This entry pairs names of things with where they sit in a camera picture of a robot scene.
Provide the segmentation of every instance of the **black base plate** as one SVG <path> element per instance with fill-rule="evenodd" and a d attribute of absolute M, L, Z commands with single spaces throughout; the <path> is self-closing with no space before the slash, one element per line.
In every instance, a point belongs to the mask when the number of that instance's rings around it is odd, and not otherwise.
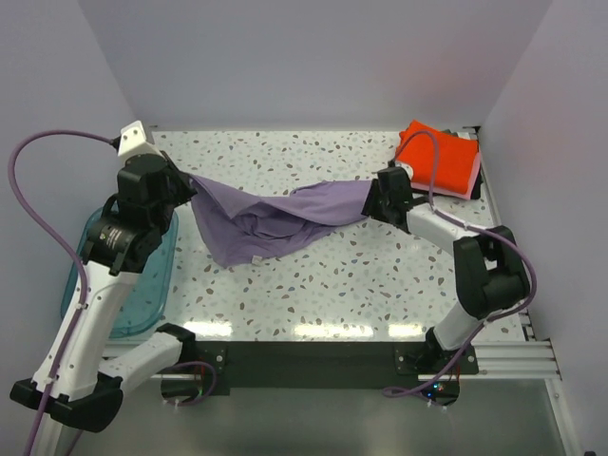
<path fill-rule="evenodd" d="M 200 359 L 218 371 L 214 394 L 220 395 L 229 394 L 231 388 L 409 389 L 420 384 L 419 374 L 433 373 L 417 371 L 406 361 L 422 346 L 422 342 L 197 342 Z M 439 363 L 434 372 L 444 365 Z M 479 372 L 473 348 L 458 366 L 461 374 Z M 211 375 L 205 375 L 205 386 L 210 382 Z"/>

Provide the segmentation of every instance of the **purple cloth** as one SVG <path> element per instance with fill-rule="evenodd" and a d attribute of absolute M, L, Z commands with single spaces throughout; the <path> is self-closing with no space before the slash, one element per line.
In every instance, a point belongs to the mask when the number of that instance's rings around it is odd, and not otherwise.
<path fill-rule="evenodd" d="M 202 240 L 223 267 L 282 257 L 365 217 L 368 180 L 320 182 L 288 197 L 257 197 L 192 176 L 191 205 Z"/>

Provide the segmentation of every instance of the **speckled white tabletop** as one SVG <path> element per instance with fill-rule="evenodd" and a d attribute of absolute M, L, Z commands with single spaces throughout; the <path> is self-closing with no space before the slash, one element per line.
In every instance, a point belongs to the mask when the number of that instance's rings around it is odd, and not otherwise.
<path fill-rule="evenodd" d="M 399 143 L 397 132 L 378 131 L 154 136 L 182 170 L 263 196 L 287 195 L 319 181 L 370 180 Z M 437 203 L 462 219 L 492 224 L 485 188 L 479 200 Z M 178 214 L 160 324 L 182 325 L 198 339 L 423 340 L 456 300 L 451 256 L 387 224 L 363 221 L 292 255 L 223 269 L 200 239 L 190 208 Z M 139 343 L 152 331 L 128 340 Z M 515 315 L 493 323 L 476 340 L 523 341 L 520 320 Z"/>

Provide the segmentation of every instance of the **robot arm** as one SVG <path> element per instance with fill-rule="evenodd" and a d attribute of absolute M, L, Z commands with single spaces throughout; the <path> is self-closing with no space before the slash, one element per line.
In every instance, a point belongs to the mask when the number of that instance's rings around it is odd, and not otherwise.
<path fill-rule="evenodd" d="M 409 362 L 418 371 L 436 371 L 460 349 L 480 322 L 509 309 L 530 293 L 522 259 L 501 242 L 477 235 L 439 217 L 427 197 L 413 196 L 404 168 L 389 163 L 371 184 L 363 215 L 425 238 L 454 257 L 458 302 Z M 515 243 L 505 226 L 486 229 Z"/>
<path fill-rule="evenodd" d="M 45 361 L 32 378 L 16 382 L 10 393 L 16 402 L 38 409 L 45 386 L 51 383 L 45 412 L 64 425 L 94 432 L 112 421 L 124 394 L 186 359 L 195 344 L 191 332 L 163 325 L 133 351 L 101 362 L 116 315 L 148 257 L 161 245 L 174 209 L 196 194 L 188 176 L 146 136 L 142 123 L 124 128 L 119 141 L 123 168 L 118 173 L 118 193 L 107 200 L 80 253 L 89 281 L 86 304 L 79 303 L 79 278 Z M 82 313 L 72 330 L 72 316 L 79 309 Z M 50 366 L 67 333 L 71 337 L 57 375 L 49 379 Z"/>

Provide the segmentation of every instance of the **orange cloth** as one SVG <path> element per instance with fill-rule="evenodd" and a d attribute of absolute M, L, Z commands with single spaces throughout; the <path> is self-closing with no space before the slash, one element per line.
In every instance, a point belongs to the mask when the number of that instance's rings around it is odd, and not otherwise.
<path fill-rule="evenodd" d="M 428 190 L 430 184 L 434 160 L 433 143 L 426 135 L 419 135 L 409 142 L 408 147 L 403 148 L 404 142 L 420 130 L 431 132 L 439 144 L 435 190 L 438 193 L 470 200 L 480 168 L 478 142 L 457 138 L 418 121 L 412 121 L 406 131 L 399 133 L 401 143 L 397 147 L 395 159 L 412 167 L 414 171 L 412 187 L 421 190 Z"/>

